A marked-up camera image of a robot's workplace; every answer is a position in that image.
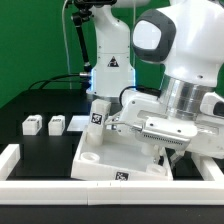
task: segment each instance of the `black cable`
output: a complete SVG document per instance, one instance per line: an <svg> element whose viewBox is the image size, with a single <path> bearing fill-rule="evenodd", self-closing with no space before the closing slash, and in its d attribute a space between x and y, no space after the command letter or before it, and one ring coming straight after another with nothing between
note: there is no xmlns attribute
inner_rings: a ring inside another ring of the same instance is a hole
<svg viewBox="0 0 224 224"><path fill-rule="evenodd" d="M86 10L80 10L79 12L72 14L72 21L75 25L75 28L78 34L79 44L80 44L81 52L82 52L82 58L84 61L84 70L86 72L90 72L92 69L92 66L89 62L89 56L88 56L86 42L85 42L83 30L82 30L82 24L84 22L88 22L90 20L91 15L92 15L92 12L89 11L88 8Z"/></svg>
<svg viewBox="0 0 224 224"><path fill-rule="evenodd" d="M121 91L121 93L120 93L120 95L119 95L119 103L120 103L120 105L123 107L123 105L122 105L122 96L123 96L123 94L124 94L124 92L127 90L127 89L134 89L134 88L136 88L137 86L127 86L127 87L125 87L122 91Z"/></svg>
<svg viewBox="0 0 224 224"><path fill-rule="evenodd" d="M58 75L58 76L55 76L55 77L53 77L53 78L51 78L49 80L46 80L46 82L44 82L39 87L39 89L43 89L46 85L48 85L51 82L51 80L57 80L57 79L63 79L63 78L68 78L68 77L75 77L75 76L79 76L79 73L74 73L74 74L71 74L71 75L66 74L66 75Z"/></svg>
<svg viewBox="0 0 224 224"><path fill-rule="evenodd" d="M146 94L150 94L150 95L157 96L157 97L160 97L160 95L161 95L161 90L159 90L159 89L148 88L148 87L142 86L142 85L127 86L121 91L120 96L119 96L119 103L122 107L123 107L122 96L127 89L136 89L137 91L139 91L141 93L146 93Z"/></svg>
<svg viewBox="0 0 224 224"><path fill-rule="evenodd" d="M59 81L59 80L40 80L40 81L37 81L37 82L34 82L32 85L30 85L30 87L28 88L28 90L31 90L33 86L35 86L36 84L39 84L39 83L42 83L42 82L75 82L75 83L82 83L82 81Z"/></svg>

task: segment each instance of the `small white block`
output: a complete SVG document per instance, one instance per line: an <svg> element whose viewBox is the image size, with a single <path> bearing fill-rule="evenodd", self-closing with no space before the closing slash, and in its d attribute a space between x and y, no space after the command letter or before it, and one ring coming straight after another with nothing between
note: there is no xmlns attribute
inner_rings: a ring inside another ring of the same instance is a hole
<svg viewBox="0 0 224 224"><path fill-rule="evenodd" d="M65 129L65 116L53 116L48 123L49 135L59 136L62 135Z"/></svg>
<svg viewBox="0 0 224 224"><path fill-rule="evenodd" d="M20 148L17 144L8 145L0 155L0 181L6 180L20 159Z"/></svg>
<svg viewBox="0 0 224 224"><path fill-rule="evenodd" d="M29 116L22 126L23 135L36 135L42 128L42 117L40 115Z"/></svg>

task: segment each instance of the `power cord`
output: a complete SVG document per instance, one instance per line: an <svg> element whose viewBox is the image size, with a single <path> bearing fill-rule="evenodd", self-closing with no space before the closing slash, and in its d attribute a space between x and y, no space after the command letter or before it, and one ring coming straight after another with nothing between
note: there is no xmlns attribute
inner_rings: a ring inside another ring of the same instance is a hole
<svg viewBox="0 0 224 224"><path fill-rule="evenodd" d="M28 88L28 90L31 90L33 86L39 84L39 83L42 83L42 82L73 82L73 83L82 83L82 81L60 81L60 80L40 80L40 81L37 81L37 82L34 82L32 85L30 85L30 87Z"/></svg>
<svg viewBox="0 0 224 224"><path fill-rule="evenodd" d="M122 96L123 96L123 94L124 94L124 92L126 91L126 90L128 90L128 89L136 89L137 88L137 86L127 86L127 87L125 87L122 91L121 91L121 93L120 93L120 95L119 95L119 103L120 103L120 105L123 107L123 104L122 104Z"/></svg>
<svg viewBox="0 0 224 224"><path fill-rule="evenodd" d="M46 80L40 87L39 89L43 89L46 85L48 85L48 83L52 82L53 80L57 80L57 79L64 79L64 78L70 78L70 77L79 77L78 73L75 74L66 74L66 75L59 75L59 76L55 76L51 79Z"/></svg>

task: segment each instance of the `black table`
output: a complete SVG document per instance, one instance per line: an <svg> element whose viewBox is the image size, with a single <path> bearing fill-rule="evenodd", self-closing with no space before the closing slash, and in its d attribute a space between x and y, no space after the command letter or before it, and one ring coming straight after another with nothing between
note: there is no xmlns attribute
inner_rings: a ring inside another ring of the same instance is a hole
<svg viewBox="0 0 224 224"><path fill-rule="evenodd" d="M81 132L48 136L47 125L54 115L88 115L91 103L79 90L25 91L0 109L0 150L21 145L21 159L10 180L71 180L73 156ZM113 104L112 113L119 110ZM22 122L40 114L43 128L37 136L23 136ZM174 170L176 179L200 178L188 154ZM0 206L0 223L223 223L223 206Z"/></svg>

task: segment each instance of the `green wall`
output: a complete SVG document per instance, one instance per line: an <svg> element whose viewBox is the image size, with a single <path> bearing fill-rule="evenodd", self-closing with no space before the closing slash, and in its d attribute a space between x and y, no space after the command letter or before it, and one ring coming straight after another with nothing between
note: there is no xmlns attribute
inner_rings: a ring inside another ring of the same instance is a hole
<svg viewBox="0 0 224 224"><path fill-rule="evenodd" d="M0 1L0 107L26 90L33 82L67 73L62 33L63 0ZM169 5L168 0L152 0L139 8ZM68 44L72 72L82 70L82 58L77 35L70 20L72 6L66 10ZM132 27L132 9L114 9L115 16ZM84 24L87 47L92 65L96 62L96 42L93 23ZM136 59L137 83L158 88L163 66L150 65ZM222 78L218 89L222 92ZM69 88L68 84L51 84L49 88Z"/></svg>

